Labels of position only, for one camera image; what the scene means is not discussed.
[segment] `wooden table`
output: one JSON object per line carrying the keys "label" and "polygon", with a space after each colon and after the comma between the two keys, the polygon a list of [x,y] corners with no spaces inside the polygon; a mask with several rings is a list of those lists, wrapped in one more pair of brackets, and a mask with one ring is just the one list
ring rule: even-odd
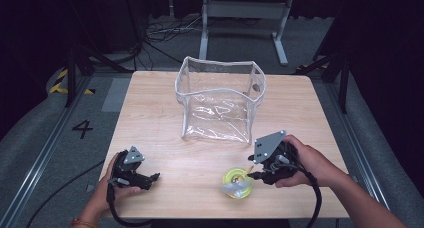
{"label": "wooden table", "polygon": [[[253,165],[253,145],[181,138],[183,106],[175,98],[176,72],[135,72],[132,76],[107,164],[135,145],[146,157],[138,173],[160,178],[149,191],[116,204],[127,218],[310,218],[315,193],[310,186],[277,189],[255,181],[250,195],[233,199],[220,190],[231,168]],[[267,75],[265,99],[253,123],[253,139],[286,130],[347,171],[311,81],[305,76]],[[348,217],[337,197],[321,188],[319,217]]]}

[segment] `hand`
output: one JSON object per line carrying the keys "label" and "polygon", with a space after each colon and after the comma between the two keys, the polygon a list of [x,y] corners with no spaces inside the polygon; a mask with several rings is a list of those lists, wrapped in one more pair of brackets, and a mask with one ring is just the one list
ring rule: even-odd
{"label": "hand", "polygon": [[[83,211],[80,213],[79,219],[96,224],[99,221],[101,214],[109,209],[109,204],[106,201],[108,187],[107,181],[110,179],[110,174],[112,173],[112,168],[117,157],[118,154],[116,154],[110,161],[106,174],[100,179],[93,196],[88,201]],[[119,201],[124,197],[135,195],[141,192],[140,187],[114,187],[114,189],[115,201]]]}
{"label": "hand", "polygon": [[[287,135],[283,139],[284,142],[291,143],[296,147],[300,162],[305,166],[306,170],[317,178],[319,186],[331,187],[335,182],[335,177],[346,175],[342,170],[331,163],[321,152],[309,145],[304,145],[300,140],[292,135]],[[275,186],[292,187],[300,184],[308,184],[308,178],[302,172],[296,172],[292,177],[281,179],[275,183]]]}

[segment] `clear plastic bag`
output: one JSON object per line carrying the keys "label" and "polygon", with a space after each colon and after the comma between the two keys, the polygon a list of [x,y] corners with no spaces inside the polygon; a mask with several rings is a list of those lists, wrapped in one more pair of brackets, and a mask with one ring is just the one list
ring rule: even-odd
{"label": "clear plastic bag", "polygon": [[253,61],[186,57],[175,81],[177,101],[184,107],[182,137],[251,144],[253,120],[265,88],[265,74]]}

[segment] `finger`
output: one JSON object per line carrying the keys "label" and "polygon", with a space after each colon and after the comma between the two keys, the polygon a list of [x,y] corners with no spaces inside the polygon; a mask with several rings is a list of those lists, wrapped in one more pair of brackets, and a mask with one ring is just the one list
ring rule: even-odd
{"label": "finger", "polygon": [[119,154],[119,153],[116,153],[116,154],[113,156],[112,160],[109,162],[109,165],[108,165],[108,167],[107,167],[107,172],[106,172],[107,174],[112,173],[113,165],[115,164],[115,161],[116,161],[116,159],[118,158],[118,154]]}
{"label": "finger", "polygon": [[293,187],[300,184],[308,184],[308,180],[302,174],[296,173],[294,176],[286,179],[281,179],[275,182],[277,188],[281,187]]}
{"label": "finger", "polygon": [[283,138],[283,141],[284,142],[289,142],[290,144],[292,144],[296,148],[299,148],[299,147],[302,147],[303,146],[303,143],[299,139],[297,139],[295,136],[293,136],[293,135],[286,135]]}
{"label": "finger", "polygon": [[138,186],[134,187],[124,187],[124,188],[115,188],[115,197],[116,199],[136,195],[141,192],[141,188]]}

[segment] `gray carpet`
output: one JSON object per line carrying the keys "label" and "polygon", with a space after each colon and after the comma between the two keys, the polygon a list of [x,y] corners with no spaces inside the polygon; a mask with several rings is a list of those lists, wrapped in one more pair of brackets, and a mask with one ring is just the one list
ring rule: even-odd
{"label": "gray carpet", "polygon": [[[289,19],[283,35],[283,45],[289,65],[281,67],[270,38],[270,33],[276,26],[274,22],[259,21],[254,25],[246,25],[229,20],[217,21],[209,28],[208,59],[254,60],[266,74],[290,74],[299,65],[312,62],[312,56],[331,22],[332,19]],[[194,30],[170,41],[152,44],[178,60],[186,56],[197,57],[200,32]],[[143,47],[145,50],[140,53],[139,60],[136,60],[138,70],[177,71],[179,69],[181,64],[177,61],[151,46],[144,44]],[[133,61],[122,65],[134,69]],[[310,76],[316,77],[320,73],[321,71],[314,71]],[[117,74],[108,67],[97,67],[94,77],[88,84],[88,88],[95,89],[96,93],[82,95],[78,100],[37,186],[16,219],[15,227],[25,227],[35,210],[58,187],[104,159],[128,81],[129,75]],[[322,84],[318,79],[313,79],[313,84],[350,175],[357,178],[359,184],[366,189],[349,137],[337,115],[338,107],[332,104],[331,95],[328,92],[328,86],[337,88],[337,82],[327,85]],[[369,112],[352,77],[347,98],[348,118],[382,187],[389,207],[408,227],[421,227],[424,224],[424,201],[391,152],[390,146]],[[26,173],[45,145],[50,131],[63,112],[65,102],[65,94],[50,94],[48,99],[29,112],[1,141],[1,214],[5,213]],[[85,120],[90,122],[89,127],[93,130],[87,131],[84,139],[81,139],[81,131],[73,131],[72,128]],[[68,227],[71,219],[78,215],[90,198],[90,188],[96,184],[100,171],[101,166],[77,179],[54,196],[36,216],[31,227]],[[290,223],[292,227],[305,227],[307,221],[307,219],[296,219],[290,220]],[[335,219],[319,219],[315,227],[335,227],[335,225]],[[119,225],[111,218],[103,218],[101,227],[119,227]],[[340,227],[353,226],[350,219],[342,219]]]}

